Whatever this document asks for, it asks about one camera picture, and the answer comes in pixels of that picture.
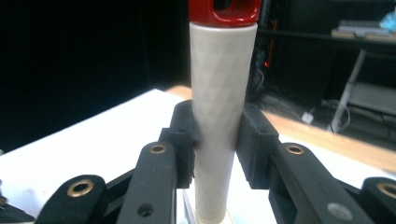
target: red cap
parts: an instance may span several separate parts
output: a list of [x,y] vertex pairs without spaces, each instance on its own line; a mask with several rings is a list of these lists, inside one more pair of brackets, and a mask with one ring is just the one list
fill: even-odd
[[190,0],[190,21],[209,26],[248,26],[259,18],[262,0],[232,0],[223,10],[214,9],[214,0]]

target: white tabletop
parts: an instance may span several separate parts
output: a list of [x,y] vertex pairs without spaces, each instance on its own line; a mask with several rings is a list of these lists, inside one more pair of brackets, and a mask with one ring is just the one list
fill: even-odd
[[[108,182],[124,174],[135,167],[141,148],[157,141],[161,129],[169,126],[174,106],[181,101],[170,93],[149,91],[0,156],[2,193],[8,198],[8,203],[37,217],[52,193],[72,177],[99,175]],[[395,174],[309,146],[297,139],[281,135],[280,140],[309,147],[334,177],[357,188],[369,176],[396,179]],[[182,203],[183,200],[178,197],[177,202]],[[233,166],[228,209],[235,223],[256,223],[263,217],[266,223],[276,223],[268,203],[268,191],[248,187],[237,159]],[[186,223],[183,216],[183,211],[177,214],[178,223]]]

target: white cylinder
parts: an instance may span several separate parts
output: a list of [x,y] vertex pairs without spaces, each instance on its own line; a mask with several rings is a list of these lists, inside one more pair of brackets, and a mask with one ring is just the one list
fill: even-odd
[[195,149],[195,209],[203,223],[220,223],[226,213],[256,31],[257,24],[190,23],[192,111],[203,137]]

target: screw hole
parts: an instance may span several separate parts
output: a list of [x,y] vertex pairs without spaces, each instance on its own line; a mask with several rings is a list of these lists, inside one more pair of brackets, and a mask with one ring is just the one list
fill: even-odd
[[300,147],[297,146],[288,146],[286,147],[286,150],[291,153],[291,154],[295,154],[295,155],[301,155],[304,153],[304,150]]
[[141,217],[149,217],[154,212],[154,208],[151,203],[143,203],[137,208],[137,214]]
[[382,193],[396,199],[396,185],[390,183],[379,183],[377,187]]
[[89,179],[82,179],[73,183],[67,190],[67,195],[77,198],[89,193],[93,189],[93,182]]
[[350,221],[353,219],[352,212],[340,203],[329,203],[327,204],[327,209],[329,212],[337,217],[338,219]]
[[160,154],[166,151],[166,146],[162,146],[162,145],[155,145],[154,147],[152,147],[149,150],[151,153],[154,154]]

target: desk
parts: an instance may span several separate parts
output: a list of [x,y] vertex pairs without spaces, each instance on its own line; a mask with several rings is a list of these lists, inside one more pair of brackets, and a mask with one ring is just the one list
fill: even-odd
[[[108,182],[134,168],[140,149],[156,141],[161,128],[169,126],[174,105],[191,97],[191,90],[185,87],[176,87],[168,92],[149,91],[1,156],[3,194],[11,205],[37,217],[52,193],[71,177],[100,175]],[[385,149],[377,148],[372,152],[373,147],[363,143],[316,132],[315,128],[301,126],[276,115],[266,116],[281,134],[282,142],[294,141],[310,147],[332,175],[352,186],[359,188],[368,176],[396,179],[395,157]],[[329,139],[333,145],[323,149],[326,148],[325,142],[329,144]],[[344,156],[338,154],[344,151],[348,153]],[[371,153],[371,158],[363,155],[366,152]],[[179,190],[178,204],[183,204],[181,195]],[[177,223],[185,223],[183,206],[178,208]],[[264,217],[266,223],[275,223],[268,203],[268,191],[249,188],[236,157],[228,209],[235,223],[257,223]]]

